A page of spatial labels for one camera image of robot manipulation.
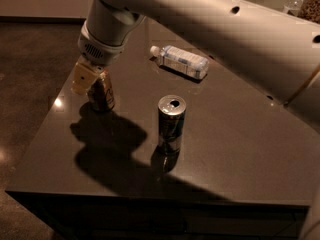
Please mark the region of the white gripper with vents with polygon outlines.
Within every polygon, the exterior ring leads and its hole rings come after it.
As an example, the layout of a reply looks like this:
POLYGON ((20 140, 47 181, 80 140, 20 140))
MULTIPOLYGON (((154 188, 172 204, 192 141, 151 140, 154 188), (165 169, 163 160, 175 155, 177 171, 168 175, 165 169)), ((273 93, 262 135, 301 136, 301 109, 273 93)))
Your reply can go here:
POLYGON ((83 57, 78 58, 73 68, 71 89, 74 93, 85 95, 99 76, 108 75, 106 68, 100 72, 95 65, 114 63, 124 50, 128 33, 129 26, 120 22, 84 22, 78 39, 83 57))

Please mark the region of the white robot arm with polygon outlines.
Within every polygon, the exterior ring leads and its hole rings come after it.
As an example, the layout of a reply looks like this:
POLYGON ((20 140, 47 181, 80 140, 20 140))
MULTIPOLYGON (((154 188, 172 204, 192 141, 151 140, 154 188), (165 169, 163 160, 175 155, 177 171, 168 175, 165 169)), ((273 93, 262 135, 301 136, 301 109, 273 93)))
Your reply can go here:
POLYGON ((72 89, 83 95, 149 17, 320 129, 320 25, 244 0, 93 0, 72 89))

